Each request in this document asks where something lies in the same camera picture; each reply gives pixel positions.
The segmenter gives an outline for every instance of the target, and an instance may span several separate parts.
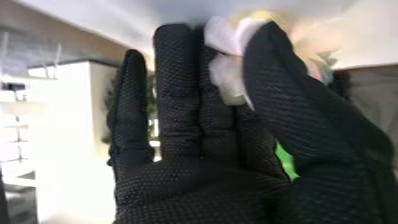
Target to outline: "ceiling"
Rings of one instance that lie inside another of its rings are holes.
[[[398,63],[397,0],[17,0],[75,26],[104,35],[153,58],[152,37],[166,23],[201,24],[210,16],[237,16],[272,9],[317,21],[338,18],[320,32],[329,44],[342,37],[335,56],[338,68]]]

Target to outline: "black glove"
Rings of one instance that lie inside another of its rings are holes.
[[[164,160],[152,163],[146,68],[130,51],[109,116],[116,223],[397,223],[390,141],[306,75],[278,25],[258,31],[244,59],[257,113],[223,104],[216,52],[185,25],[159,29],[155,50]],[[294,184],[265,127],[296,157]]]

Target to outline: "white wall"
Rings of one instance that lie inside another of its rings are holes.
[[[116,69],[89,62],[68,64],[59,67],[59,81],[43,86],[52,97],[45,124],[33,130],[42,223],[113,223],[114,176],[98,156],[97,128],[104,117],[97,116],[100,88],[114,73]]]
[[[153,32],[166,23],[203,23],[214,15],[228,17],[248,10],[264,9],[278,9],[290,14],[304,14],[317,18],[340,17],[335,31],[320,33],[326,40],[336,33],[344,36],[336,67],[398,63],[397,0],[86,0],[79,3],[70,0],[18,0],[18,2],[137,48],[150,56],[153,56]]]

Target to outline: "gloved hand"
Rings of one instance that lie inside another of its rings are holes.
[[[145,59],[130,51],[109,115],[116,223],[395,223],[390,141],[308,77],[278,25],[258,31],[244,59],[257,113],[223,104],[216,52],[185,25],[159,29],[155,50],[162,161],[146,137]],[[294,184],[267,127],[296,157]]]

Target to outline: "white tissue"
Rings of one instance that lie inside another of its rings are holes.
[[[210,63],[210,78],[228,105],[251,105],[242,79],[242,58],[253,35],[267,22],[265,19],[248,18],[235,28],[228,19],[214,17],[205,28],[205,43],[223,52]]]

